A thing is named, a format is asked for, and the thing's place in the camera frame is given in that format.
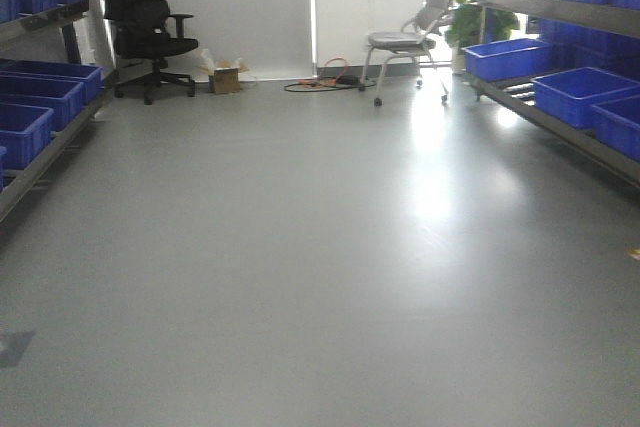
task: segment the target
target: shelving rack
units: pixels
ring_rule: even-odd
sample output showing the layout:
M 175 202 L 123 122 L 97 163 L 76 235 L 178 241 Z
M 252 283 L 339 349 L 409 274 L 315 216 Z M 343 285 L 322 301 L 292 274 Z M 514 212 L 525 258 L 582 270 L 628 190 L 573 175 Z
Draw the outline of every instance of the shelving rack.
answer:
M 640 11 L 563 0 L 478 0 L 485 8 L 519 12 L 640 38 Z M 468 76 L 478 96 L 486 95 L 555 134 L 583 154 L 640 186 L 640 163 L 601 143 L 592 130 L 575 129 L 535 107 L 530 78 L 485 82 Z
M 0 24 L 0 45 L 26 36 L 37 35 L 45 30 L 64 29 L 71 26 L 73 22 L 82 19 L 84 12 L 88 10 L 89 1 L 83 0 L 2 23 Z M 53 164 L 64 148 L 92 119 L 102 106 L 104 95 L 104 92 L 100 94 L 89 105 L 86 105 L 62 131 L 56 132 L 51 143 L 24 170 L 4 171 L 5 177 L 10 181 L 0 192 L 0 221 L 7 216 Z

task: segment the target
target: electrical cable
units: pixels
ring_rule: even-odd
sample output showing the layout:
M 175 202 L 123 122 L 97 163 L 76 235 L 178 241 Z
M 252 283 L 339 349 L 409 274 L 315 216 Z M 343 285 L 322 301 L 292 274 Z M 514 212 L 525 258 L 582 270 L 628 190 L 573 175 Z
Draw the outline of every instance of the electrical cable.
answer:
M 342 61 L 342 71 L 336 77 L 326 77 L 322 74 L 326 70 L 327 66 L 331 62 Z M 355 76 L 347 76 L 345 75 L 351 66 L 349 62 L 344 57 L 334 57 L 333 59 L 329 59 L 320 71 L 320 75 L 317 79 L 312 80 L 298 80 L 295 84 L 289 84 L 284 86 L 284 90 L 286 92 L 294 92 L 294 93 L 309 93 L 309 92 L 333 92 L 337 90 L 351 90 L 358 88 L 367 88 L 376 85 L 375 81 L 370 81 L 365 85 L 360 85 L 360 82 Z

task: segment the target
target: potted plant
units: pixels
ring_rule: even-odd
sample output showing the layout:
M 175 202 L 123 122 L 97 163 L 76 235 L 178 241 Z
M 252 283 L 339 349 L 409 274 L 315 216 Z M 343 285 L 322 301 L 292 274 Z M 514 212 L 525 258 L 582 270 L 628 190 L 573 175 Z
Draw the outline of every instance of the potted plant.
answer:
M 454 61 L 456 55 L 462 55 L 464 47 L 483 41 L 480 39 L 483 22 L 482 7 L 474 3 L 474 0 L 455 0 L 455 3 L 451 25 L 444 32 L 445 41 L 453 49 Z M 511 36 L 511 31 L 520 27 L 518 18 L 513 12 L 487 9 L 486 15 L 484 39 L 486 41 L 507 40 Z

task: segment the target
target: epoxy floor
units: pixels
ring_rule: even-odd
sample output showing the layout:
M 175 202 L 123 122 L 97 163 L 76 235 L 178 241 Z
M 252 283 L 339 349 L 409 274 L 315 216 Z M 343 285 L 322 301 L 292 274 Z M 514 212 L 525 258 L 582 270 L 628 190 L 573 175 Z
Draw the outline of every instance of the epoxy floor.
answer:
M 1 226 L 0 426 L 640 425 L 640 191 L 430 76 L 110 101 Z

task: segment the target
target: cardboard box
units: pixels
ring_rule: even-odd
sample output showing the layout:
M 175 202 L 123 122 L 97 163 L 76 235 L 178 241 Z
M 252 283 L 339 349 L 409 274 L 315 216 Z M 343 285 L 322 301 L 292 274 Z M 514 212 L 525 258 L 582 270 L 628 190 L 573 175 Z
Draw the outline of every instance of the cardboard box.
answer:
M 238 69 L 218 69 L 209 76 L 209 87 L 214 94 L 240 92 Z

